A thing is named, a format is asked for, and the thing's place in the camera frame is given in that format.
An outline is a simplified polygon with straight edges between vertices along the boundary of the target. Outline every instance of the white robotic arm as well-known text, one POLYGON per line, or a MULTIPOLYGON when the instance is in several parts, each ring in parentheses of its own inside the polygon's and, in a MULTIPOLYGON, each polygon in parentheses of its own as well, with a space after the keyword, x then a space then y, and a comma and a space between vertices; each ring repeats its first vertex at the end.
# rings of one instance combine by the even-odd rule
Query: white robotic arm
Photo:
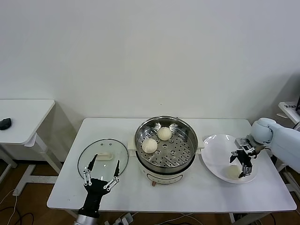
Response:
POLYGON ((235 144, 238 150, 232 152, 230 162, 238 158, 242 165, 240 177, 250 175, 251 157, 256 157, 265 147, 300 173, 300 132, 297 130, 283 127, 272 119, 260 118, 254 122, 251 134, 246 138, 237 138, 235 144))
POLYGON ((274 120, 260 118, 254 122, 251 135, 260 144, 266 145, 272 153, 300 173, 300 132, 283 127, 274 120))

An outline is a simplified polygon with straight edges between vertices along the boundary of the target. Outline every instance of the white wall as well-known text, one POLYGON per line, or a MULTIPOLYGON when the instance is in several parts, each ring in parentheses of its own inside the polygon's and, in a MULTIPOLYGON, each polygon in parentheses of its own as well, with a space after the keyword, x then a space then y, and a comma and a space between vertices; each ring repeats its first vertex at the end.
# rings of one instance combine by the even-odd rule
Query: white wall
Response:
POLYGON ((85 117, 253 120, 299 77, 299 8, 298 0, 2 1, 0 98, 54 98, 76 129, 85 117))

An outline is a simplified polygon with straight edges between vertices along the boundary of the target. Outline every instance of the glass lid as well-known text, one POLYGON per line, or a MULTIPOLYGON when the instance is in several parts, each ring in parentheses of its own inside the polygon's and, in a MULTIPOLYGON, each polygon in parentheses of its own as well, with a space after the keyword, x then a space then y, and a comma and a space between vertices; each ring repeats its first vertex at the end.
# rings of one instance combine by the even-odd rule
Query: glass lid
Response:
POLYGON ((120 161, 120 173, 125 170, 128 163, 128 152, 126 147, 119 141, 114 139, 102 139, 90 144, 81 153, 77 169, 83 179, 83 169, 88 167, 90 161, 97 154, 94 167, 90 172, 91 178, 110 181, 113 178, 117 167, 118 160, 120 161))

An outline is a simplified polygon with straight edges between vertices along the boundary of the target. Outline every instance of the white plate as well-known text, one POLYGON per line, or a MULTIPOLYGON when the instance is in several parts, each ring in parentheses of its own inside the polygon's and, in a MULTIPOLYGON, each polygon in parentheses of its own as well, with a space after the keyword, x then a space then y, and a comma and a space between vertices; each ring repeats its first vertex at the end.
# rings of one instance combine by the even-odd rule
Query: white plate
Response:
POLYGON ((257 174, 255 160, 251 160, 253 167, 249 176, 234 180, 228 175, 228 167, 231 165, 237 165, 241 171, 241 164, 237 158, 232 163, 229 163, 231 152, 237 149, 234 141, 235 137, 230 135, 212 135, 206 138, 204 140, 204 149, 201 150, 203 162, 214 175, 222 180, 234 184, 250 182, 257 174))

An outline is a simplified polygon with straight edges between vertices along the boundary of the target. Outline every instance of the wooden floor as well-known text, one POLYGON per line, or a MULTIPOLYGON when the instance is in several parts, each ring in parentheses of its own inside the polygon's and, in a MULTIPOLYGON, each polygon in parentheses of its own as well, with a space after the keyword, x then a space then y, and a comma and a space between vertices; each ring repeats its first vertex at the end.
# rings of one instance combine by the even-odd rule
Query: wooden floor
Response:
MULTIPOLYGON (((29 164, 19 164, 16 169, 11 169, 8 176, 0 184, 0 200, 12 189, 14 189, 25 172, 29 164)), ((6 164, 0 162, 0 173, 4 171, 6 164)), ((55 171, 49 165, 38 165, 33 175, 56 175, 55 171)), ((300 175, 293 172, 294 177, 300 183, 300 175)), ((35 225, 72 225, 74 218, 63 210, 52 210, 47 208, 47 200, 51 193, 53 185, 50 184, 27 184, 22 194, 17 199, 17 209, 21 215, 31 212, 34 215, 35 225)), ((293 195, 298 207, 299 200, 293 195)), ((15 204, 15 197, 11 194, 0 205, 0 210, 5 207, 11 207, 15 204)), ((0 225, 6 225, 9 217, 13 213, 13 209, 7 209, 0 212, 0 225)), ((123 213, 116 212, 101 212, 98 223, 103 225, 106 220, 111 224, 123 213)), ((273 213, 277 225, 300 225, 300 216, 295 212, 280 212, 273 213)), ((154 225, 163 221, 174 219, 181 214, 173 213, 138 213, 134 216, 132 225, 154 225)), ((229 225, 230 219, 228 214, 193 214, 193 217, 200 220, 203 225, 229 225)), ((18 220, 18 215, 15 213, 12 217, 10 225, 14 225, 18 220)), ((31 225, 32 218, 26 215, 22 220, 23 225, 31 225)), ((264 225, 273 225, 274 221, 271 215, 267 215, 261 219, 264 225)), ((190 223, 197 225, 197 221, 184 217, 175 221, 173 224, 190 223)))

